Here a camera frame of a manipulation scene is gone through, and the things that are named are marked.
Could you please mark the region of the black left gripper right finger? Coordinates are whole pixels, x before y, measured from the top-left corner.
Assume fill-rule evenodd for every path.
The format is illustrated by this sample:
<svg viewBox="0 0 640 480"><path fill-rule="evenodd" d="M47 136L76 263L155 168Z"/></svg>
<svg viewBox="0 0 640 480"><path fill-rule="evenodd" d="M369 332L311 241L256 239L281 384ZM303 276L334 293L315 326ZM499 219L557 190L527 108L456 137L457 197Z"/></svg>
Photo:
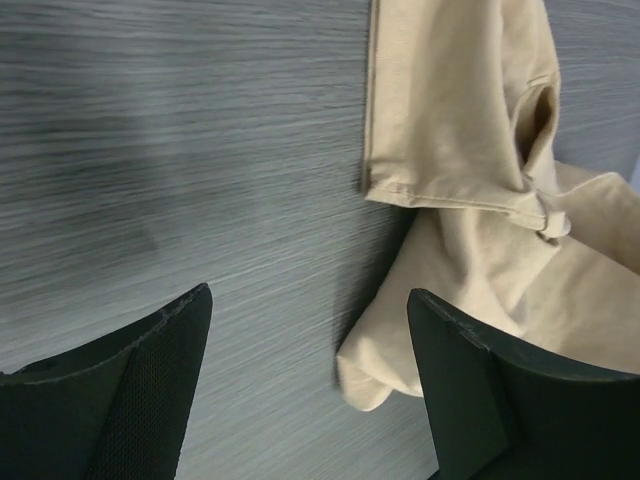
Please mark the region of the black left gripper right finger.
<svg viewBox="0 0 640 480"><path fill-rule="evenodd" d="M427 290L407 314L435 478L638 478L638 375L549 352Z"/></svg>

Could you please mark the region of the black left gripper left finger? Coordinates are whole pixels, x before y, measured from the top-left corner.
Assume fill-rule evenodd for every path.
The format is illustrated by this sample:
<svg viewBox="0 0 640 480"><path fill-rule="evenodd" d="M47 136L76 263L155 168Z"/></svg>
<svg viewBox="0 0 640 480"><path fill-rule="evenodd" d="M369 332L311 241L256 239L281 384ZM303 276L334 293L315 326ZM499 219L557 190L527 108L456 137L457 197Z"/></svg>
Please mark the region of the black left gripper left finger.
<svg viewBox="0 0 640 480"><path fill-rule="evenodd" d="M212 307L202 283L132 324L2 375L2 478L174 478Z"/></svg>

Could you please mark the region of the beige t shirt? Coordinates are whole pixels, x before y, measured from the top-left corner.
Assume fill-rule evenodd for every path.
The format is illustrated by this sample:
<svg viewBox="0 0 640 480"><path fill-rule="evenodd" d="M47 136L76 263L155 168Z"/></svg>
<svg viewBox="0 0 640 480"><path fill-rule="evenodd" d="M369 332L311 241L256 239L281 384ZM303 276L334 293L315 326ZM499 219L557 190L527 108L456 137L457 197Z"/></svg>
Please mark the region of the beige t shirt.
<svg viewBox="0 0 640 480"><path fill-rule="evenodd" d="M337 354L356 409L422 395L415 288L546 350L638 371L639 196L555 159L559 95L540 1L373 3L363 191L417 215Z"/></svg>

